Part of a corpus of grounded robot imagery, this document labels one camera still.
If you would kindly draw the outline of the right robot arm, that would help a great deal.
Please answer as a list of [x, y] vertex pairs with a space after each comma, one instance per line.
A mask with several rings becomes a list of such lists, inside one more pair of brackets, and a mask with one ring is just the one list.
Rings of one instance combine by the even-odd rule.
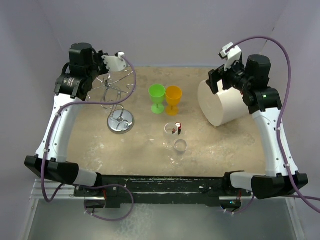
[[218, 82], [223, 90], [234, 88], [242, 95], [244, 104], [255, 121], [265, 156], [265, 174], [245, 171], [227, 172], [222, 190], [228, 196], [240, 189], [252, 192], [259, 200], [286, 197], [308, 184], [308, 176], [300, 173], [296, 166], [285, 135], [282, 120], [284, 109], [279, 92], [269, 86], [270, 59], [266, 56], [250, 55], [246, 64], [242, 56], [234, 58], [221, 53], [226, 63], [208, 73], [206, 84], [214, 95], [219, 92]]

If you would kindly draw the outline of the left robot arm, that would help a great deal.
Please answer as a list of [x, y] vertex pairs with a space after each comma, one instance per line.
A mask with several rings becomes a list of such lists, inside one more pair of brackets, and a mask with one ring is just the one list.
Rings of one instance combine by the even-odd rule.
[[42, 181], [66, 185], [83, 185], [91, 196], [103, 191], [98, 174], [67, 161], [67, 151], [77, 115], [85, 102], [93, 81], [108, 72], [103, 52], [89, 43], [75, 43], [68, 51], [69, 62], [55, 82], [54, 104], [49, 124], [35, 155], [25, 158], [25, 166]]

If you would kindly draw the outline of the orange plastic wine glass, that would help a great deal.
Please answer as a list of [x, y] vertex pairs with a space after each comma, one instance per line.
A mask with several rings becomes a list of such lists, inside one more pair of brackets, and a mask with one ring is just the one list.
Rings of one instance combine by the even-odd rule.
[[168, 86], [165, 91], [165, 99], [167, 106], [165, 108], [165, 112], [169, 116], [175, 116], [179, 112], [178, 104], [181, 101], [181, 97], [183, 95], [182, 90], [175, 85]]

